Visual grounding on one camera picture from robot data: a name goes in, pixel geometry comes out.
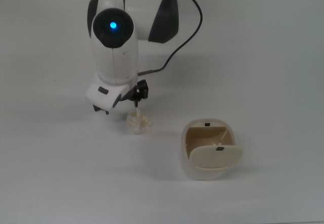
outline crumpled paper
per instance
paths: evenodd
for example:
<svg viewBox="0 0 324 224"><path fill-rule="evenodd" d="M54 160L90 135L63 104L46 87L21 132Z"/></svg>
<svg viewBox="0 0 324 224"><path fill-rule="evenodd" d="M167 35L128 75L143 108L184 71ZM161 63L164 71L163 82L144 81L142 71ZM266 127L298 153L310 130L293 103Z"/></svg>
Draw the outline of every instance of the crumpled paper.
<svg viewBox="0 0 324 224"><path fill-rule="evenodd" d="M127 124L134 134L141 134L150 128L153 122L149 117L143 115L141 111L136 108L135 111L128 114Z"/></svg>

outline blue led light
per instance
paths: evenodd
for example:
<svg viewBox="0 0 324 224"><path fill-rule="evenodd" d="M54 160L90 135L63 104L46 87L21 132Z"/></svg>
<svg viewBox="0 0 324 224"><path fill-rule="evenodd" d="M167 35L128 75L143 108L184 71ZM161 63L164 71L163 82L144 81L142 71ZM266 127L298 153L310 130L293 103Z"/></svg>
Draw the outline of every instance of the blue led light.
<svg viewBox="0 0 324 224"><path fill-rule="evenodd" d="M111 28L111 29L116 29L116 28L117 28L117 24L116 24L116 22L111 22L111 23L110 23L110 28Z"/></svg>

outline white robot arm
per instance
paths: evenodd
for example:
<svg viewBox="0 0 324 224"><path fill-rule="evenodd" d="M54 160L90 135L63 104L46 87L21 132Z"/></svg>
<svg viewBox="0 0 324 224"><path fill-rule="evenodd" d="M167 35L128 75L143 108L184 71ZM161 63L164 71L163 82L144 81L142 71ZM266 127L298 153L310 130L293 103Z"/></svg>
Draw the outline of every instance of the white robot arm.
<svg viewBox="0 0 324 224"><path fill-rule="evenodd" d="M137 82L138 40L165 43L179 27L177 0L91 0L88 30L96 73L87 91L95 111L108 114L119 101L148 97Z"/></svg>

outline small bin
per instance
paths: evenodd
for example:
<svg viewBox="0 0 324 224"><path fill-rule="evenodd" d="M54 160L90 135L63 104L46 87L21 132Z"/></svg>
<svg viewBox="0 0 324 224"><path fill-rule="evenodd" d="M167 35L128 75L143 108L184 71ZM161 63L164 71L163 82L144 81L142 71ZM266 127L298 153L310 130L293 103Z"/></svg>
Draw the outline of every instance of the small bin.
<svg viewBox="0 0 324 224"><path fill-rule="evenodd" d="M185 170L197 180L216 179L243 154L233 130L218 119L191 121L183 130L181 144Z"/></svg>

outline cable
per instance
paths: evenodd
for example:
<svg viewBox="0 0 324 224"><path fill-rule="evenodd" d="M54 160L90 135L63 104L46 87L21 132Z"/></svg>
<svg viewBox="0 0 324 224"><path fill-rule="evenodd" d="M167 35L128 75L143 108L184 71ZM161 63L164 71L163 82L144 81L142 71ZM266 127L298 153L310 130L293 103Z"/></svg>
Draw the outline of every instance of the cable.
<svg viewBox="0 0 324 224"><path fill-rule="evenodd" d="M196 0L192 0L193 3L196 5L198 11L199 11L199 14L200 14L200 22L199 22L199 25L197 26L196 30L194 31L194 33L183 43L181 44L176 50L174 50L174 52L168 57L168 59L166 60L165 64L163 65L163 67L159 68L159 69L151 69L151 70L146 70L146 71L143 71L143 72L139 72L138 73L138 76L143 76L145 74L149 74L149 73L156 73L156 72L160 72L162 71L163 69L165 69L165 67L168 65L168 63L170 62L171 58L183 47L185 46L196 34L197 32L199 31L200 27L201 27L201 24L203 22L203 13L201 11L201 8L199 6L199 4L197 3Z"/></svg>

